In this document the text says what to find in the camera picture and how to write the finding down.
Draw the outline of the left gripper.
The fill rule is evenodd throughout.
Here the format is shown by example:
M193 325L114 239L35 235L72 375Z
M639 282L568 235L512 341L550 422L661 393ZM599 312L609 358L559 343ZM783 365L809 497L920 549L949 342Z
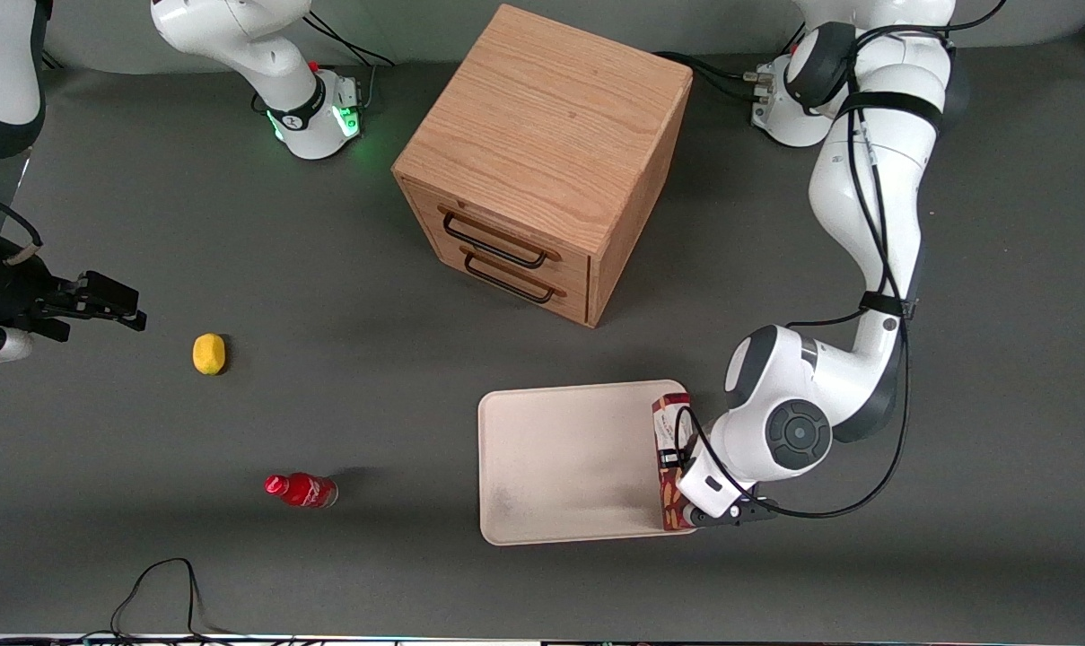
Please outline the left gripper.
M758 463L758 439L698 438L678 487L699 510L719 518L735 501L757 487ZM660 471L682 471L687 455L678 449L658 449L658 467Z

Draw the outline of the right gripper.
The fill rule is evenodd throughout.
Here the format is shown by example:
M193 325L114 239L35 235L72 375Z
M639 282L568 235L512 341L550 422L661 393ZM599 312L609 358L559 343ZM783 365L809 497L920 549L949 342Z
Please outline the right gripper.
M0 327L17 328L58 343L71 338L67 319L110 320L136 332L144 331L146 315L137 307L139 292L131 287L95 271L65 281L37 257L8 266L4 259L14 252L17 246L0 236ZM43 311L43 302L50 299L53 311Z

